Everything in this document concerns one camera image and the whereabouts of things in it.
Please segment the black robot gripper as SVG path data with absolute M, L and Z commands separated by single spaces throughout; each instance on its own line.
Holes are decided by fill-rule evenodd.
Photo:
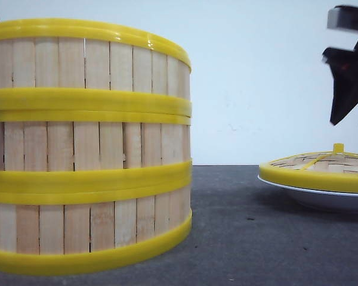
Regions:
M 337 125 L 358 104 L 358 41 L 353 50 L 326 48 L 322 57 L 334 78 L 330 122 Z

